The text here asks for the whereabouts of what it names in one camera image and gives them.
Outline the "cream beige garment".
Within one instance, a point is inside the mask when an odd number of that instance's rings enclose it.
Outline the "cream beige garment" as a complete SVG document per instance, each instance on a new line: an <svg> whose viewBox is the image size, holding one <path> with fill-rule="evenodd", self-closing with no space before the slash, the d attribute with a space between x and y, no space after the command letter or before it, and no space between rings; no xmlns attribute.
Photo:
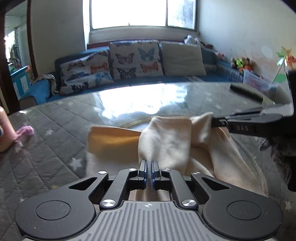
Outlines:
<svg viewBox="0 0 296 241"><path fill-rule="evenodd" d="M86 175L99 171L116 175L137 168L142 160L157 161L188 176L208 176L267 196L262 173L254 173L243 160L226 128L212 128L213 114L155 116L141 131L112 126L91 126L86 147Z"/></svg>

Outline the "black remote control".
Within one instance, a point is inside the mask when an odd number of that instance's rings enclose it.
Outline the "black remote control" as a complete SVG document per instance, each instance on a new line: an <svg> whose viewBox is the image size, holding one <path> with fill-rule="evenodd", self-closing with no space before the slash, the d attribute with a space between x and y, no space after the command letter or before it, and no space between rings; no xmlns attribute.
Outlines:
<svg viewBox="0 0 296 241"><path fill-rule="evenodd" d="M231 84L230 85L230 90L232 90L235 93L246 96L246 97L248 97L250 99L253 99L254 101L257 101L257 102L260 102L260 103L263 102L263 97L260 94L252 92L251 90L246 89L246 88L244 88L244 87L242 87L240 85Z"/></svg>

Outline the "clear plastic storage box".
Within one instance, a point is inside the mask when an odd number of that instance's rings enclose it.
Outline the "clear plastic storage box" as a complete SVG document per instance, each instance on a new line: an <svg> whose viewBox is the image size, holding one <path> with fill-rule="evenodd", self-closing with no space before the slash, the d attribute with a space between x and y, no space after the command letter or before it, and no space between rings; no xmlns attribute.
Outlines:
<svg viewBox="0 0 296 241"><path fill-rule="evenodd" d="M243 83L250 85L265 95L267 95L270 91L276 91L278 88L278 85L272 84L270 79L258 76L248 70L244 70Z"/></svg>

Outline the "plush toys pile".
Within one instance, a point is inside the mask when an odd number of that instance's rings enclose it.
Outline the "plush toys pile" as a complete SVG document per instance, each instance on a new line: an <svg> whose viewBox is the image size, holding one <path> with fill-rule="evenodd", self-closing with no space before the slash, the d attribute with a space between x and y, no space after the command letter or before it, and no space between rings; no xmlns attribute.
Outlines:
<svg viewBox="0 0 296 241"><path fill-rule="evenodd" d="M230 66L234 69L237 69L239 72L243 72L244 69L248 71L253 70L253 61L248 57L241 58L231 58Z"/></svg>

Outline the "blue sofa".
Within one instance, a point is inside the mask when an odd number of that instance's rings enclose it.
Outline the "blue sofa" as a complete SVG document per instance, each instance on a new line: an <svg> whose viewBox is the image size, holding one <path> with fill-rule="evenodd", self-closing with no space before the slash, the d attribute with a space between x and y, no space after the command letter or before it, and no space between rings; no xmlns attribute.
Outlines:
<svg viewBox="0 0 296 241"><path fill-rule="evenodd" d="M238 70L232 69L230 65L222 60L218 60L216 54L209 49L201 49L203 64L206 70L206 76L199 76L200 81L205 82L243 82L243 76ZM71 97L79 94L87 94L98 92L101 90L113 89L124 86L137 86L156 83L177 83L177 82L193 82L194 78L189 76L159 76L159 77L140 77L127 80L115 80L109 85L101 85L99 87L86 89L80 93L72 93L69 95L52 95L48 80L41 80L32 85L32 87L19 100L20 108L26 109L31 106L44 104L51 101Z"/></svg>

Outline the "colourful paper pinwheel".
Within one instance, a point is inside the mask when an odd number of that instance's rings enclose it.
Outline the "colourful paper pinwheel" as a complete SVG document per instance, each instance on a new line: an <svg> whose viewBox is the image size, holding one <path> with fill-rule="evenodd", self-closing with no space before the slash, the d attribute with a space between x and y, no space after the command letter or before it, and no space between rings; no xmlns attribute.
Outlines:
<svg viewBox="0 0 296 241"><path fill-rule="evenodd" d="M291 48L287 49L281 46L281 50L276 52L276 55L279 58L278 69L272 79L272 84L285 82L287 79L284 75L290 70L295 70L295 56L293 56Z"/></svg>

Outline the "grey quilted star table mat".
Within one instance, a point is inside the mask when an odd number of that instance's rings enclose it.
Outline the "grey quilted star table mat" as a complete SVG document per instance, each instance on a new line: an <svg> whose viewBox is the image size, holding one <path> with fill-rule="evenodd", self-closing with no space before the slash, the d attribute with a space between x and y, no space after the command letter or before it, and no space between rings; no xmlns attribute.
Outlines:
<svg viewBox="0 0 296 241"><path fill-rule="evenodd" d="M1 240L19 240L16 207L27 198L142 158L261 190L284 214L279 240L295 240L295 193L280 179L259 138L210 130L209 114L259 106L227 83L152 84L59 99L10 116L35 134L1 153Z"/></svg>

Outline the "plain beige cushion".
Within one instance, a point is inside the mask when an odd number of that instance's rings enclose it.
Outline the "plain beige cushion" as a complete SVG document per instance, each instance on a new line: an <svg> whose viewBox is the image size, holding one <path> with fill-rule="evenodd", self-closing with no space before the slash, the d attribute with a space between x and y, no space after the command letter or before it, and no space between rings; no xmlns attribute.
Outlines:
<svg viewBox="0 0 296 241"><path fill-rule="evenodd" d="M206 76L199 45L161 41L163 67L167 76Z"/></svg>

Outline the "white plush toy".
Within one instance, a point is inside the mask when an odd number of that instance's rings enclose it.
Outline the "white plush toy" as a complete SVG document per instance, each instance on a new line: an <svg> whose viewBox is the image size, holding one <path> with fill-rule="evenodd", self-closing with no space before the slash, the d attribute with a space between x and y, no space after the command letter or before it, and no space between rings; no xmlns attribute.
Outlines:
<svg viewBox="0 0 296 241"><path fill-rule="evenodd" d="M201 41L198 37L193 37L192 35L188 35L184 39L185 44L192 44L192 45L200 45Z"/></svg>

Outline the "left butterfly cushion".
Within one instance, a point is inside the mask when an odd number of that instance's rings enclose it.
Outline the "left butterfly cushion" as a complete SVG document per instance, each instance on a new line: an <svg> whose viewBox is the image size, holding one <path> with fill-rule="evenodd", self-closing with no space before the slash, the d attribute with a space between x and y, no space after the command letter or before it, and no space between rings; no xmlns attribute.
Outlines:
<svg viewBox="0 0 296 241"><path fill-rule="evenodd" d="M86 89L112 84L108 51L93 52L61 64L60 77L61 95L80 93Z"/></svg>

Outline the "butterfly cushion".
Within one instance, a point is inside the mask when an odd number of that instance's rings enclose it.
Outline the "butterfly cushion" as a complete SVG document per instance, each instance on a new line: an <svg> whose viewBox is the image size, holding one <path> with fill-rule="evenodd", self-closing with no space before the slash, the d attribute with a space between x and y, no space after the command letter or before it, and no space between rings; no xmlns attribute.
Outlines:
<svg viewBox="0 0 296 241"><path fill-rule="evenodd" d="M109 51L115 80L164 75L157 40L112 42Z"/></svg>
<svg viewBox="0 0 296 241"><path fill-rule="evenodd" d="M60 77L61 95L80 93L86 89L112 84L108 51L93 52L61 64Z"/></svg>

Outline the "right butterfly cushion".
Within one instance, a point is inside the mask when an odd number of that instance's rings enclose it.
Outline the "right butterfly cushion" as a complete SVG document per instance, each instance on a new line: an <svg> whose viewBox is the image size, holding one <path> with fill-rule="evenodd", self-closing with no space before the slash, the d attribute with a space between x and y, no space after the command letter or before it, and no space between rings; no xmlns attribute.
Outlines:
<svg viewBox="0 0 296 241"><path fill-rule="evenodd" d="M115 80L164 75L157 40L112 42L109 51Z"/></svg>

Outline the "pink cartoon water bottle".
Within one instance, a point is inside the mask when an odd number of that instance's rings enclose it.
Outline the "pink cartoon water bottle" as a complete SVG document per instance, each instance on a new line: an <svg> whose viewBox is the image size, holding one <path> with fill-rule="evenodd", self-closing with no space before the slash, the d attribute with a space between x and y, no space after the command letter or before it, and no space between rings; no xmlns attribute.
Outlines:
<svg viewBox="0 0 296 241"><path fill-rule="evenodd" d="M1 123L1 137L0 137L0 152L7 150L16 139L16 131L9 120L6 111L0 107L0 123Z"/></svg>

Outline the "grey cloth on sofa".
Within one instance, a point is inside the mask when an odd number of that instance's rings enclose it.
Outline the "grey cloth on sofa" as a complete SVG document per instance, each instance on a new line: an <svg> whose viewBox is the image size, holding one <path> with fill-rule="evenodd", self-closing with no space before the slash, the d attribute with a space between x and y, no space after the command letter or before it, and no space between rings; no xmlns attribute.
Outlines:
<svg viewBox="0 0 296 241"><path fill-rule="evenodd" d="M37 77L37 79L34 80L34 83L37 83L41 80L48 80L50 85L50 92L52 95L58 93L56 78L52 73L40 75L39 77Z"/></svg>

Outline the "blue cabinet in doorway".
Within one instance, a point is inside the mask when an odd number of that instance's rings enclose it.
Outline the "blue cabinet in doorway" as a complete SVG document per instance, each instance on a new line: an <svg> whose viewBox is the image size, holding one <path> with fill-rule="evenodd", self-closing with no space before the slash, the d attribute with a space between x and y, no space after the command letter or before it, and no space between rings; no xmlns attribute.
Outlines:
<svg viewBox="0 0 296 241"><path fill-rule="evenodd" d="M16 92L18 100L30 89L31 80L28 76L28 67L25 66L20 68L11 74L11 79Z"/></svg>

